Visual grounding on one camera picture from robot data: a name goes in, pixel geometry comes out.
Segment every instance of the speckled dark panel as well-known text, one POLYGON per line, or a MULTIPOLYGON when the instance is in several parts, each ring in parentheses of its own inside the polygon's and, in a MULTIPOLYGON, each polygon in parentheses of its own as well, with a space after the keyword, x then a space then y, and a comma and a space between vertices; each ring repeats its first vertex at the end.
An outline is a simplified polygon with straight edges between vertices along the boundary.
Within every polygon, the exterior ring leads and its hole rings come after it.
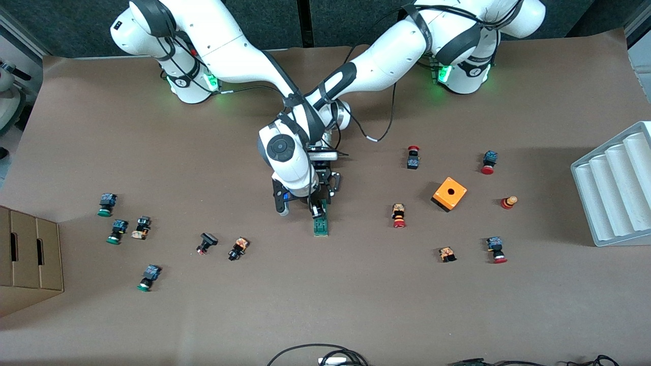
POLYGON ((642 3, 644 0, 595 0, 567 35, 592 36, 623 27, 642 3))
MULTIPOLYGON (((261 49, 301 45, 295 0, 226 1, 247 38, 261 49)), ((127 0, 0 0, 52 54, 62 57, 125 55, 109 33, 127 0)))
MULTIPOLYGON (((540 29, 530 38, 560 38, 581 18, 593 0, 542 0, 547 16, 540 29)), ((355 43, 378 18, 407 0, 311 0, 314 43, 317 47, 355 43)), ((390 16, 378 24, 363 43, 372 43, 396 21, 390 16)))

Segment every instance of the round gray joint cover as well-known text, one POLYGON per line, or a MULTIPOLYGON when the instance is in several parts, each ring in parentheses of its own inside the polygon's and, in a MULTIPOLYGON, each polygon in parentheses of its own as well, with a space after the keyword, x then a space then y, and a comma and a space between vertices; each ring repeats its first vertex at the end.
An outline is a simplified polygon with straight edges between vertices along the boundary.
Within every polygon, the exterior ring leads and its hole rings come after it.
POLYGON ((287 162, 294 156, 296 143, 289 135, 274 136, 267 145, 267 155, 277 162, 287 162))

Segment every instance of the orange cube with black base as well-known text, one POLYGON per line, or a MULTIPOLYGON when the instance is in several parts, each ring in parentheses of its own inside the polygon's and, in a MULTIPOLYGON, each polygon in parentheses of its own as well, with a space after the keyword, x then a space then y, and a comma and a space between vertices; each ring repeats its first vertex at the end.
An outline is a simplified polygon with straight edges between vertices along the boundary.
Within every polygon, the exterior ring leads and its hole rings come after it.
POLYGON ((432 202, 444 211, 450 212, 457 207, 468 190, 454 179, 447 177, 441 187, 432 196, 432 202))

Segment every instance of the green base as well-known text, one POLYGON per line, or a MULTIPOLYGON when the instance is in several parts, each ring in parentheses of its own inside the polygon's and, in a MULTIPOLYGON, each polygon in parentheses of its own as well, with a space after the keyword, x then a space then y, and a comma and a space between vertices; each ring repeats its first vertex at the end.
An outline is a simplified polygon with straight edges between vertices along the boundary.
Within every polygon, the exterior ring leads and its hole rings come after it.
POLYGON ((314 219, 314 236, 327 236, 327 201, 322 199, 321 205, 324 208, 324 215, 314 219))

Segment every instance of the table surface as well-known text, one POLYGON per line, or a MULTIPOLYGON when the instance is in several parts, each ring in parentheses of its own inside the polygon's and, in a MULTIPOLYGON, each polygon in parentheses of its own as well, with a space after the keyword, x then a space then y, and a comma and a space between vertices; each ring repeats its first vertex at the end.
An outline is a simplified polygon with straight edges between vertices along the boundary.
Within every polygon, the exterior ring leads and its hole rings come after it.
MULTIPOLYGON (((302 90, 346 48, 277 53, 302 90)), ((648 365, 651 247, 592 244, 570 164, 651 117, 621 31, 505 42, 469 96, 414 68, 398 83, 396 120, 381 143, 352 125, 334 164, 342 189, 330 236, 315 238, 298 203, 282 218, 258 130, 281 109, 251 91, 184 105, 152 59, 46 60, 46 81, 0 204, 61 225, 65 293, 0 319, 2 365, 264 365, 278 351, 337 343, 382 365, 460 359, 553 364, 609 354, 648 365), (404 167, 406 147, 421 167, 404 167), (499 153, 493 176, 478 172, 499 153), (450 213, 430 202, 448 176, 468 189, 450 213), (144 242, 104 240, 114 218, 152 216, 144 242), (511 211, 499 199, 517 195, 511 211), (393 203, 408 226, 392 228, 393 203), (198 256, 199 235, 219 245, 198 256), (237 262, 227 253, 251 242, 237 262), (501 236, 508 263, 484 239, 501 236), (458 260, 441 263, 452 246, 458 260), (148 264, 162 275, 136 289, 148 264)), ((391 90, 351 94, 367 133, 384 131, 391 90)), ((314 365, 325 349, 279 365, 314 365)))

